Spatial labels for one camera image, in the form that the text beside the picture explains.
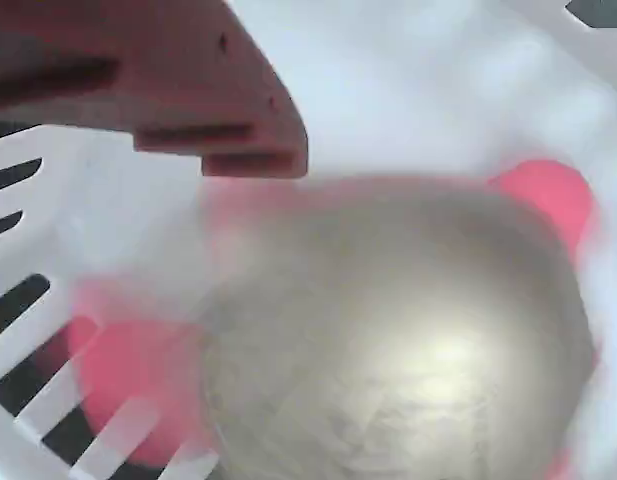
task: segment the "basket slot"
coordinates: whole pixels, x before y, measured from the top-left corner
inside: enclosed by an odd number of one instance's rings
[[[81,408],[74,408],[42,442],[68,465],[74,465],[95,439]]]
[[[0,297],[0,335],[50,289],[43,275],[35,274]]]
[[[124,462],[121,467],[119,467],[117,471],[112,474],[110,480],[157,480],[158,478],[163,478],[160,476],[162,472],[163,469],[142,467],[139,465],[133,465],[129,462]],[[194,476],[180,477],[179,480],[182,480],[183,478],[203,479],[204,477],[195,472]]]
[[[11,213],[10,215],[0,218],[0,235],[15,228],[23,216],[24,212],[19,210],[18,212]]]
[[[12,135],[13,133],[21,132],[23,130],[28,130],[33,126],[34,125],[28,125],[26,123],[0,122],[0,138],[7,137],[8,135]]]
[[[41,168],[41,158],[0,170],[0,190],[32,177]]]
[[[617,0],[572,0],[566,9],[592,28],[617,28]]]
[[[158,421],[158,412],[147,402],[129,400],[117,410],[79,458],[73,467],[73,475],[107,480],[148,437]]]
[[[87,394],[77,385],[74,366],[68,361],[25,406],[15,422],[34,441],[40,441],[78,407]]]
[[[5,328],[0,334],[0,380],[5,375],[12,375],[9,372],[13,371],[19,363],[29,357],[41,345],[44,345],[69,318],[69,302],[61,289],[51,289],[44,295],[40,289],[41,285],[45,285],[46,289],[49,288],[49,283],[44,277],[33,276],[32,280],[29,279],[28,281],[33,283],[33,286],[28,288],[36,286],[39,289],[36,290],[38,292],[36,299],[26,302],[18,310],[15,310],[12,306],[1,306],[2,303],[7,305],[7,302],[14,302],[12,299],[7,298],[0,302],[0,308],[4,310],[13,309],[6,316],[6,321],[0,322],[0,329]],[[9,292],[10,295],[6,295],[14,298],[23,295],[17,291],[11,292]]]

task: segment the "white plastic basket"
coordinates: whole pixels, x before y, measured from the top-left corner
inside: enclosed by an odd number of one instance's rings
[[[581,283],[603,339],[598,387],[576,432],[578,471],[617,465],[617,32],[564,0],[233,0],[307,125],[311,174],[480,173],[531,156],[590,181],[604,237]],[[113,271],[157,218],[197,193],[191,157],[142,154],[129,136],[40,126],[0,139],[0,169],[37,158],[0,190],[0,297],[32,274],[49,289],[0,334],[0,382],[69,319],[74,280]],[[132,478],[101,438],[68,465],[43,439],[81,400],[70,362],[13,417],[0,404],[0,479]],[[120,410],[100,436],[147,434]],[[162,479],[204,478],[216,458],[185,448]]]

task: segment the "gray ball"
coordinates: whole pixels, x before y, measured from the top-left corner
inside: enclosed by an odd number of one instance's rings
[[[203,388],[227,478],[544,478],[594,351],[535,212],[418,185],[222,241]]]

